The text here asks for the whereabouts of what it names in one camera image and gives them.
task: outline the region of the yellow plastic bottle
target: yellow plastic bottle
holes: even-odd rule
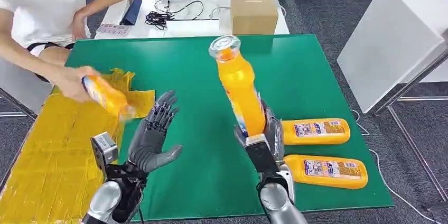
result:
[[[283,158],[293,173],[294,182],[346,189],[361,189],[367,184],[367,170],[355,159],[288,155]]]
[[[129,105],[126,96],[111,87],[100,76],[87,75],[81,79],[82,85],[90,97],[102,105],[109,113],[120,120],[131,119],[135,115],[135,109]]]
[[[219,79],[232,104],[238,125],[245,136],[263,132],[265,115],[254,87],[254,71],[239,51],[241,41],[233,35],[215,39],[209,52],[216,59]]]
[[[350,138],[350,128],[342,118],[282,121],[286,145],[342,144]]]

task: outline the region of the cardboard box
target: cardboard box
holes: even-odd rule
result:
[[[230,0],[234,35],[274,34],[278,12],[275,0]]]

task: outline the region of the green table mat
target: green table mat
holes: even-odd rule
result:
[[[177,91],[180,107],[164,149],[182,144],[179,158],[152,172],[141,210],[145,220],[263,214],[258,182],[246,152],[234,139],[236,123],[208,54],[214,37],[85,40],[76,43],[67,66],[89,65],[135,72],[132,90]],[[284,120],[344,118],[351,137],[341,145],[287,146],[287,154],[355,158],[369,176],[359,190],[295,184],[301,211],[388,207],[393,202],[314,35],[241,36],[241,52],[253,66],[255,86]],[[138,121],[126,125],[120,161]]]

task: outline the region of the gray carpet floor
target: gray carpet floor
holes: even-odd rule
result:
[[[359,110],[356,100],[339,69],[336,58],[361,19],[371,0],[280,0],[287,11],[286,22],[291,33],[313,33],[318,37],[328,62],[346,100],[352,109]],[[94,33],[104,11],[89,17],[88,25]],[[448,83],[425,83],[416,87],[412,95],[446,95]],[[397,103],[394,108],[414,137],[422,154],[433,168],[442,186],[448,190],[448,102]],[[12,110],[0,99],[0,111]],[[359,121],[370,136],[368,146],[380,155],[386,181],[418,210],[432,217],[424,206],[440,202],[428,176],[411,152],[391,115],[385,111],[379,117],[361,115]],[[0,118],[0,178],[5,175],[32,122],[28,118]],[[393,196],[395,207],[346,211],[305,213],[310,224],[317,223],[432,223],[420,217],[408,205]],[[448,223],[448,209],[432,213],[440,223]],[[268,223],[263,216],[160,223]]]

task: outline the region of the white t-shirt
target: white t-shirt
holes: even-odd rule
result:
[[[73,16],[85,5],[86,0],[0,0],[0,8],[14,13],[12,38],[24,48],[37,42],[73,42]],[[87,25],[86,34],[90,36]]]

